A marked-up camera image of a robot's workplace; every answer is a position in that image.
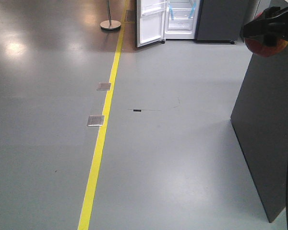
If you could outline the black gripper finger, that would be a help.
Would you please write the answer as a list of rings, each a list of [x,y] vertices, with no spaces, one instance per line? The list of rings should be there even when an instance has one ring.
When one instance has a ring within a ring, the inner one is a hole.
[[[244,38],[253,39],[266,46],[275,46],[276,39],[288,41],[288,6],[269,7],[242,28]]]

